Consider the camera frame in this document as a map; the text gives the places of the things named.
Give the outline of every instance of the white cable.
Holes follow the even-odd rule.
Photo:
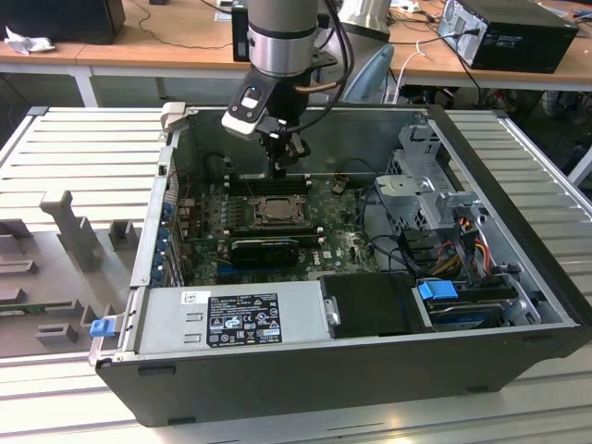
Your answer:
[[[414,52],[413,54],[409,55],[409,57],[407,57],[407,60],[405,60],[405,63],[403,63],[403,66],[401,67],[401,72],[399,73],[399,79],[397,80],[397,84],[395,85],[395,87],[397,88],[395,91],[395,97],[392,100],[393,104],[397,104],[397,102],[399,101],[399,95],[401,94],[401,80],[403,78],[403,72],[405,72],[405,68],[407,68],[407,64],[411,61],[412,58],[414,58],[415,56],[423,56],[423,57],[427,57],[427,54],[425,52],[423,52],[420,48],[419,45],[421,43],[431,43],[431,42],[437,42],[439,40],[443,40],[443,39],[447,39],[448,37],[457,37],[459,34],[457,32],[453,32],[452,34],[447,34],[447,35],[442,35],[439,39],[437,40],[433,40],[433,39],[429,39],[429,40],[418,40],[417,42],[415,42],[415,49],[416,52]]]
[[[399,78],[397,79],[397,90],[395,91],[395,98],[392,99],[392,103],[393,104],[397,104],[397,102],[399,102],[399,94],[401,93],[401,79],[403,77],[403,72],[405,72],[405,68],[407,67],[407,64],[411,61],[412,58],[414,58],[415,56],[426,56],[426,53],[413,53],[410,56],[407,57],[407,60],[405,60],[405,63],[403,63],[403,66],[401,67],[401,72],[399,73]]]

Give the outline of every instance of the motherboard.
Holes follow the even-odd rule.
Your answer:
[[[378,271],[358,227],[361,187],[335,177],[229,179],[191,200],[192,285]]]

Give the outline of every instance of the barcode sticker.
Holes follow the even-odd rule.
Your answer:
[[[207,303],[212,291],[183,291],[181,303]]]

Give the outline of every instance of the crumpled paper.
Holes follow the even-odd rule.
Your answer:
[[[6,26],[6,35],[8,37],[4,39],[4,43],[17,53],[24,54],[25,56],[28,56],[30,53],[41,53],[56,49],[52,45],[52,41],[45,37],[25,37],[11,31],[8,26]]]

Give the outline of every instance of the table leg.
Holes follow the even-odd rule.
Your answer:
[[[155,77],[154,80],[156,80],[158,98],[160,100],[168,100],[167,89],[165,88],[165,80],[162,77]]]
[[[592,171],[592,148],[590,148],[582,160],[578,162],[567,179],[569,179],[573,185],[578,186],[590,171]]]
[[[74,80],[76,80],[76,84],[78,85],[78,90],[80,92],[80,97],[82,97],[84,106],[87,108],[99,107],[99,101],[97,100],[93,89],[93,74],[91,73],[89,67],[72,67],[70,70],[70,75],[74,77]]]

